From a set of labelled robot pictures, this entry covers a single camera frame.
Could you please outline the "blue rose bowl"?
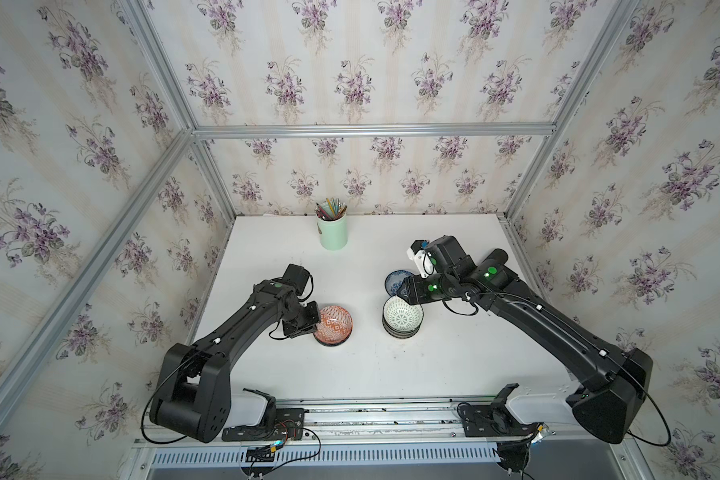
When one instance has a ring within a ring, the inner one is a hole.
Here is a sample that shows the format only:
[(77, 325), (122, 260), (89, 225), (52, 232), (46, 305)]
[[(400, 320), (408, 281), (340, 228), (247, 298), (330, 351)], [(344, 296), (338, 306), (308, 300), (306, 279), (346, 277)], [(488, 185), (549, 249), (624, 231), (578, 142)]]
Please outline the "blue rose bowl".
[(395, 270), (390, 272), (384, 281), (385, 291), (388, 296), (396, 296), (404, 281), (413, 276), (409, 270)]

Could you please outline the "orange patterned bowl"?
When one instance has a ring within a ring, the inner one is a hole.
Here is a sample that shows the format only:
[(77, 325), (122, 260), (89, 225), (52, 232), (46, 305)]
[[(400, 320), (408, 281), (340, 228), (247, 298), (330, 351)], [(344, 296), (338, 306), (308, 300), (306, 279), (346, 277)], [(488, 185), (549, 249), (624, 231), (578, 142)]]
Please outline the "orange patterned bowl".
[(317, 325), (317, 331), (314, 334), (330, 340), (338, 340), (351, 335), (353, 320), (345, 308), (338, 305), (326, 305), (319, 310), (319, 313), (321, 322)]

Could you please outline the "white green patterned bowl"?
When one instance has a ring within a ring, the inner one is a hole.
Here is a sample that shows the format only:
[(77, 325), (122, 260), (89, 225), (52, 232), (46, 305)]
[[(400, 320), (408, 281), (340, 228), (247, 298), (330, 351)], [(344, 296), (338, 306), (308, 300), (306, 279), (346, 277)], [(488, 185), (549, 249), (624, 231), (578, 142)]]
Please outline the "white green patterned bowl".
[(390, 297), (383, 307), (383, 321), (397, 330), (412, 330), (421, 326), (424, 310), (420, 305), (410, 305), (398, 296)]

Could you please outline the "blue floral swirl bowl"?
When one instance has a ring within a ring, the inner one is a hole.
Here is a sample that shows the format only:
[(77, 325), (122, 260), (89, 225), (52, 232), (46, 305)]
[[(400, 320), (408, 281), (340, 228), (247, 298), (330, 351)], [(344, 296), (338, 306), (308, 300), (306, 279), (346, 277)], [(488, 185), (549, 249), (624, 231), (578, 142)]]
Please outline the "blue floral swirl bowl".
[(319, 337), (317, 334), (314, 334), (313, 337), (322, 346), (337, 347), (337, 346), (344, 344), (350, 338), (350, 335), (340, 338), (338, 340), (326, 339), (323, 337)]

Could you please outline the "dark navy petal bowl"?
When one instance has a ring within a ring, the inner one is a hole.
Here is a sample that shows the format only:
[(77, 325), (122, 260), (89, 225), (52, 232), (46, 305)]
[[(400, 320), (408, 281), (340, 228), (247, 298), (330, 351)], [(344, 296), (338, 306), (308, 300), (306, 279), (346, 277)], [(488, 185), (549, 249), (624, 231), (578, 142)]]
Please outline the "dark navy petal bowl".
[(397, 338), (397, 339), (408, 339), (408, 338), (411, 338), (411, 337), (413, 337), (414, 335), (416, 335), (416, 334), (419, 332), (419, 330), (420, 330), (419, 327), (414, 328), (414, 329), (412, 329), (412, 330), (397, 330), (397, 329), (394, 329), (394, 328), (390, 327), (390, 326), (389, 326), (388, 324), (386, 324), (386, 323), (383, 323), (382, 326), (384, 327), (384, 330), (385, 330), (389, 335), (391, 335), (392, 337)]

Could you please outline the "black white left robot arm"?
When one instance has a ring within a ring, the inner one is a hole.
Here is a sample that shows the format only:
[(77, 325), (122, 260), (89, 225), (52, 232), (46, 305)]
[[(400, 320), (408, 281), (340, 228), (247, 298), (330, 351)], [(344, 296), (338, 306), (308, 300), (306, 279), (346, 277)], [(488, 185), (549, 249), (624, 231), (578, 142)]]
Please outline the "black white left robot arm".
[(142, 419), (182, 439), (214, 440), (232, 410), (231, 371), (254, 341), (269, 326), (282, 328), (279, 340), (317, 331), (319, 309), (304, 292), (313, 286), (306, 268), (290, 264), (282, 276), (255, 284), (245, 303), (211, 333), (172, 346)]

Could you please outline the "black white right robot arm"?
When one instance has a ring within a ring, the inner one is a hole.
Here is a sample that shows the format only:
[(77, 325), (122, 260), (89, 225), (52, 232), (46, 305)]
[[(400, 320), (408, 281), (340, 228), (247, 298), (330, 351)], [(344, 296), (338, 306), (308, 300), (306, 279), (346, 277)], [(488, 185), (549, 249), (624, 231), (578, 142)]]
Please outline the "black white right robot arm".
[(560, 361), (579, 382), (566, 399), (576, 422), (595, 438), (618, 444), (649, 400), (653, 360), (589, 332), (537, 295), (508, 267), (505, 250), (475, 263), (450, 235), (416, 240), (407, 255), (419, 273), (403, 281), (398, 297), (409, 305), (460, 299), (508, 321)]

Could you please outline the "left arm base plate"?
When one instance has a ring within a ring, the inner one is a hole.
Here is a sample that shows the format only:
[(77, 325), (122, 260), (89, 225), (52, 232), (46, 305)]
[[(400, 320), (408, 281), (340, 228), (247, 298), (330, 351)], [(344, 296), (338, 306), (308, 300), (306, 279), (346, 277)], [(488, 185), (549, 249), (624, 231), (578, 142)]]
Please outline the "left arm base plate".
[(304, 408), (281, 407), (269, 393), (243, 389), (231, 396), (231, 410), (221, 439), (225, 442), (300, 440), (305, 416)]

